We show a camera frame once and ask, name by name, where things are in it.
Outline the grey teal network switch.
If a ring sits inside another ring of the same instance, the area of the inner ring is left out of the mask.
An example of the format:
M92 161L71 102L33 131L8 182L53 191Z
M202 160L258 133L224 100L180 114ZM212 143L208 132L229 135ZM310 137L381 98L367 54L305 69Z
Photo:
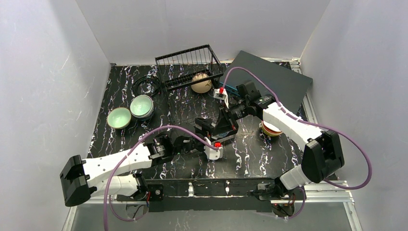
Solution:
M276 93L279 101L292 113L300 108L307 89L313 81L312 78L291 69L240 51L220 78L220 82L224 82L227 72L233 67L243 67L256 75Z

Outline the blue white patterned bowl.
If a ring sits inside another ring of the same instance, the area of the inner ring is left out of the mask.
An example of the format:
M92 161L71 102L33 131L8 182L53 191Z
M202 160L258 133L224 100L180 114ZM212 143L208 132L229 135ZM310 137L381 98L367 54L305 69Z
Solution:
M224 138L224 137L228 137L230 135L232 135L231 131L230 132L219 133L217 135L213 135L212 138L218 140L218 139L221 139L221 138Z

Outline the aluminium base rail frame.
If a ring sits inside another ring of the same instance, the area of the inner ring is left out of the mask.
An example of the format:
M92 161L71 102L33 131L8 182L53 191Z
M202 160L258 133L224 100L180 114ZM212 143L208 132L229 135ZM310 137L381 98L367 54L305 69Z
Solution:
M248 196L268 179L150 180L143 201L114 196L111 231L360 231L352 193L339 185L311 183L289 200Z

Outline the green lined ceramic bowl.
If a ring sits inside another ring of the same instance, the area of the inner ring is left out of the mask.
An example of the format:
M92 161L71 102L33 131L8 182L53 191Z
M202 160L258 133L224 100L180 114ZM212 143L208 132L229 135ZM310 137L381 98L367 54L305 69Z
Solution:
M154 112L154 102L148 95L139 95L132 100L129 109L135 118L147 119Z

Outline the orange bowl white inside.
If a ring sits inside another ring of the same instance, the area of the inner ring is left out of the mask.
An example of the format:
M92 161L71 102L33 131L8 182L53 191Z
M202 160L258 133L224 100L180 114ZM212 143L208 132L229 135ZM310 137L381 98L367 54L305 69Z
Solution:
M267 131L269 131L270 133L282 132L282 131L280 131L278 128L276 128L275 126L271 125L270 123L266 123L266 122L264 122L264 121L262 121L262 122L259 124L259 126L260 126L260 128L261 128L262 130L267 130Z

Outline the black wire dish rack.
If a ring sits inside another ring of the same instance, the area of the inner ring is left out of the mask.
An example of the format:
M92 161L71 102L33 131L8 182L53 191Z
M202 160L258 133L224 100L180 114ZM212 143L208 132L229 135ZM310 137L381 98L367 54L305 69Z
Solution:
M197 117L210 118L217 122L222 102L213 97L214 89L221 85L226 66L221 64L210 45L202 45L155 58L161 89L167 99L170 123L182 127L192 126ZM206 73L205 79L192 82L199 73ZM211 80L212 88L206 93L196 93L192 84Z

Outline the pale green ceramic bowl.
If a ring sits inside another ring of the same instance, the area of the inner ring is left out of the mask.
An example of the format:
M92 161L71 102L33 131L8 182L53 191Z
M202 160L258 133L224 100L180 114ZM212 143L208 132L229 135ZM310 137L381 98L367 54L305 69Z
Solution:
M113 129L123 129L129 125L131 119L132 114L127 108L118 107L109 113L106 122Z

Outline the beige ceramic bowl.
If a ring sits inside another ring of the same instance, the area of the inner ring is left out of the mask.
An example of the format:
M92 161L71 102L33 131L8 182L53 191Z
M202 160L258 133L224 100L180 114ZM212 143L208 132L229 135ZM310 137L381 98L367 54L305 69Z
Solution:
M193 78L192 78L192 82L196 82L198 80L201 79L205 79L208 77L208 74L206 73L199 73L196 74ZM206 93L208 91L210 91L212 88L212 82L211 80L205 80L202 82L198 82L196 84L192 84L191 85L191 89L196 92L196 93Z

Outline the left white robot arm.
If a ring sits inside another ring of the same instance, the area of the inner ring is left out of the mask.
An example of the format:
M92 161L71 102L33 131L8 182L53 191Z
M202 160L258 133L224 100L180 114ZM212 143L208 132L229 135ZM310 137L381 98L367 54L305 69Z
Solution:
M182 149L201 150L210 160L222 156L219 142L175 125L165 125L145 134L131 149L98 158L70 157L59 177L64 204L81 205L94 196L127 195L147 191L141 177L125 176L133 170L169 162Z

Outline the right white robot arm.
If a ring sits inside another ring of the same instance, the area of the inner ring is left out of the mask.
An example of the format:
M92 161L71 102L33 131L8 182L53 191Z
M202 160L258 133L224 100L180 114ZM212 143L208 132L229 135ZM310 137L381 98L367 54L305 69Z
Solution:
M263 123L271 124L294 141L302 150L303 158L300 165L284 172L275 178L273 183L250 192L258 198L280 197L303 185L320 183L335 171L344 166L344 156L339 134L332 130L323 131L308 125L278 103L275 96L262 96L253 82L240 84L238 93L241 102L229 106L227 91L221 87L215 89L213 96L223 101L230 121L247 115L256 116Z

